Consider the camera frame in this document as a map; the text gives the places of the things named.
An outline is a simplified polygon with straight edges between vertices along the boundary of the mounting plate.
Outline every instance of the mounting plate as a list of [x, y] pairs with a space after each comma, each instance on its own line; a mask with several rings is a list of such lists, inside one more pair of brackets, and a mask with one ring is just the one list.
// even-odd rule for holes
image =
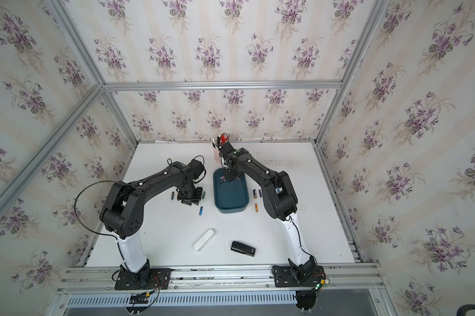
[[[171, 269], [150, 269], [149, 270], [149, 278], [158, 278], [159, 276], [164, 277], [164, 284], [162, 287], [160, 287], [161, 290], [167, 289], [167, 286], [169, 285], [169, 279], [171, 278]], [[115, 290], [151, 290], [153, 289], [157, 284], [155, 282], [150, 282], [147, 286], [145, 287], [139, 287], [133, 283], [129, 283], [129, 279], [124, 276], [123, 272], [120, 271], [118, 274], [116, 284], [114, 284], [114, 289]]]
[[[323, 268], [320, 265], [318, 266], [318, 270], [324, 273]], [[274, 275], [275, 287], [277, 288], [299, 287], [299, 285], [296, 284], [294, 280], [292, 279], [292, 276], [290, 274], [290, 266], [273, 265], [271, 271]], [[324, 277], [325, 277], [325, 274], [316, 276], [316, 277], [311, 276], [311, 278], [303, 282], [300, 286], [314, 288], [318, 283], [320, 283], [320, 280]]]

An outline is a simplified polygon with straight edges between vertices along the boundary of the white table surface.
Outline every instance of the white table surface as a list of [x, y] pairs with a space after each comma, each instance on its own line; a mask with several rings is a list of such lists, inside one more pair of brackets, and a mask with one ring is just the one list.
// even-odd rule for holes
[[[319, 263], [354, 262], [311, 143], [235, 142], [233, 146], [247, 149], [266, 167], [289, 174], [299, 201], [299, 229], [309, 252]], [[124, 181], [139, 180], [163, 170], [168, 166], [168, 158], [188, 164], [197, 155], [204, 156], [207, 169], [206, 177], [198, 184], [206, 191], [199, 206], [181, 204], [176, 197], [171, 201], [174, 187], [144, 206], [144, 222], [139, 232], [150, 265], [288, 263], [285, 236], [277, 220], [265, 211], [258, 196], [260, 186], [250, 177], [246, 177], [250, 203], [244, 211], [223, 214], [216, 208], [213, 172], [221, 165], [214, 158], [211, 144], [139, 144]], [[256, 200], [253, 189], [257, 190]], [[200, 206], [203, 206], [202, 216], [199, 216]], [[215, 231], [215, 237], [196, 253], [192, 246], [208, 229]], [[231, 251], [230, 244], [234, 240], [255, 247], [255, 257]], [[86, 266], [118, 266], [120, 263], [115, 239], [99, 236]]]

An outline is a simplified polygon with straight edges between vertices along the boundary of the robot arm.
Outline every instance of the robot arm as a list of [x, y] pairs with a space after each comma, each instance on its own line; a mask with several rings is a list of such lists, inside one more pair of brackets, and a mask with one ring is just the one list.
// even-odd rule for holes
[[232, 181], [247, 174], [262, 188], [264, 207], [282, 227], [287, 238], [291, 275], [298, 284], [308, 280], [317, 269], [315, 258], [308, 254], [297, 223], [297, 196], [285, 172], [276, 172], [256, 161], [244, 148], [234, 149], [227, 141], [218, 146], [227, 165], [225, 180]]
[[139, 181], [119, 181], [111, 187], [99, 218], [117, 238], [123, 263], [122, 273], [131, 283], [142, 287], [148, 282], [149, 261], [144, 255], [138, 234], [143, 223], [144, 204], [172, 186], [177, 187], [178, 200], [187, 205], [198, 205], [202, 187], [195, 187], [196, 180], [206, 172], [203, 164], [193, 159], [188, 165], [179, 161], [164, 170]]

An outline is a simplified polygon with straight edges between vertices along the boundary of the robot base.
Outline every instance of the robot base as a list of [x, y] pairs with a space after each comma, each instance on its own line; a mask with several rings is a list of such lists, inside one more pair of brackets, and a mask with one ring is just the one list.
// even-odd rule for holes
[[323, 272], [323, 268], [319, 265], [317, 267], [319, 274], [315, 277], [311, 274], [306, 280], [304, 280], [301, 285], [297, 284], [294, 281], [294, 278], [291, 274], [290, 266], [279, 266], [273, 265], [271, 271], [274, 275], [274, 286], [277, 288], [288, 288], [288, 287], [312, 287], [314, 288], [321, 279], [325, 279], [326, 275]]
[[[160, 287], [161, 290], [165, 290], [169, 285], [171, 278], [171, 269], [149, 269], [148, 279], [158, 278], [160, 284], [162, 284], [162, 277], [164, 278], [164, 284]], [[154, 281], [150, 281], [146, 286], [141, 287], [137, 282], [127, 276], [127, 272], [122, 268], [118, 274], [116, 284], [114, 284], [115, 290], [151, 290], [154, 289], [157, 284]]]

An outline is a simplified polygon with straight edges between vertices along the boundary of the metal extrusion bar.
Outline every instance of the metal extrusion bar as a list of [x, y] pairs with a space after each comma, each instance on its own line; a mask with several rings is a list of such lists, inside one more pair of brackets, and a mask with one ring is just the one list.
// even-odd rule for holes
[[268, 81], [196, 81], [196, 82], [110, 82], [106, 91], [147, 90], [233, 90], [233, 89], [337, 89], [341, 80], [268, 80]]
[[[203, 142], [212, 142], [211, 140], [207, 140], [207, 141], [175, 141], [175, 142], [178, 142], [178, 143], [183, 143], [183, 144], [191, 144], [191, 143], [203, 143]], [[314, 142], [314, 140], [312, 139], [308, 139], [308, 140], [275, 140], [275, 141], [271, 141], [271, 140], [239, 140], [239, 141], [236, 141], [236, 140], [232, 140], [232, 142]], [[140, 144], [153, 144], [153, 143], [158, 143], [158, 141], [139, 141]]]
[[53, 132], [51, 137], [41, 146], [39, 151], [27, 162], [19, 174], [9, 181], [9, 185], [0, 193], [0, 217], [9, 209], [14, 200], [39, 172], [42, 165], [58, 145], [69, 135], [81, 116], [94, 104], [101, 91], [102, 86], [95, 85], [74, 110], [70, 112], [58, 129]]
[[102, 99], [104, 103], [108, 106], [108, 110], [111, 112], [111, 115], [117, 121], [118, 126], [122, 129], [122, 132], [125, 134], [127, 141], [129, 142], [132, 148], [136, 148], [138, 141], [136, 135], [134, 134], [130, 124], [127, 122], [125, 115], [116, 100], [114, 99], [112, 92], [104, 91], [102, 93]]
[[373, 7], [371, 8], [371, 12], [367, 18], [366, 25], [362, 30], [361, 36], [357, 41], [357, 45], [353, 50], [353, 54], [350, 57], [350, 61], [348, 62], [348, 67], [343, 74], [343, 85], [342, 88], [336, 92], [335, 98], [333, 99], [331, 105], [329, 106], [329, 110], [327, 111], [326, 119], [323, 120], [322, 126], [318, 131], [316, 142], [317, 144], [321, 143], [323, 138], [326, 136], [327, 132], [329, 131], [329, 126], [332, 123], [334, 116], [336, 115], [337, 109], [341, 104], [344, 96], [347, 94], [348, 89], [350, 88], [350, 84], [352, 83], [352, 79], [355, 77], [355, 73], [361, 61], [364, 57], [364, 53], [368, 48], [373, 35], [380, 23], [380, 20], [385, 13], [387, 5], [389, 4], [389, 0], [375, 0], [373, 3]]
[[62, 0], [46, 0], [46, 5], [69, 42], [70, 48], [72, 48], [72, 51], [76, 54], [76, 58], [81, 61], [81, 66], [90, 75], [93, 83], [104, 83], [103, 77], [95, 65]]
[[[375, 263], [322, 264], [330, 285], [325, 289], [384, 288]], [[276, 288], [271, 265], [171, 266], [169, 292], [236, 292], [306, 290], [309, 288]], [[119, 268], [70, 268], [62, 276], [57, 293], [120, 293], [114, 290], [113, 273]]]
[[315, 155], [317, 155], [317, 160], [322, 170], [323, 177], [326, 179], [326, 183], [329, 188], [329, 193], [331, 194], [331, 198], [333, 199], [334, 207], [336, 208], [336, 212], [342, 223], [343, 230], [345, 231], [347, 238], [353, 240], [353, 243], [355, 245], [355, 251], [358, 254], [358, 258], [362, 261], [365, 261], [365, 257], [363, 256], [361, 245], [358, 242], [357, 235], [355, 234], [355, 230], [353, 229], [353, 226], [349, 224], [350, 219], [348, 218], [346, 209], [343, 205], [343, 202], [338, 193], [338, 190], [336, 189], [332, 181], [332, 177], [331, 177], [331, 174], [329, 173], [329, 169], [327, 168], [326, 159], [322, 154], [322, 150], [318, 148], [317, 146], [313, 146], [313, 149], [315, 150]]

